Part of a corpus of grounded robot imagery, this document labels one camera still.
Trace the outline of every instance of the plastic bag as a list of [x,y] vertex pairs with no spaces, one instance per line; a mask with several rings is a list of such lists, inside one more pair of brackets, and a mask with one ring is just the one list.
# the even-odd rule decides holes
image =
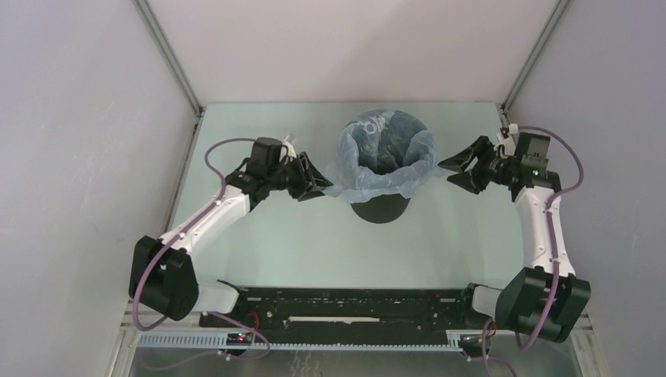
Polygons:
[[406,112],[377,109],[347,123],[335,163],[324,170],[335,183],[324,193],[348,203],[380,195],[414,196],[437,170],[433,134]]

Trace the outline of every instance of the gray wall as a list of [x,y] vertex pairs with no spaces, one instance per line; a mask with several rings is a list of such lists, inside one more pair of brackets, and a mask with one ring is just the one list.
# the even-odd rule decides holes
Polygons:
[[[664,370],[665,17],[663,0],[574,0],[510,113],[560,133],[586,167],[563,231],[615,376]],[[551,162],[575,180],[562,148]]]
[[0,2],[0,375],[102,375],[194,115],[130,0]]

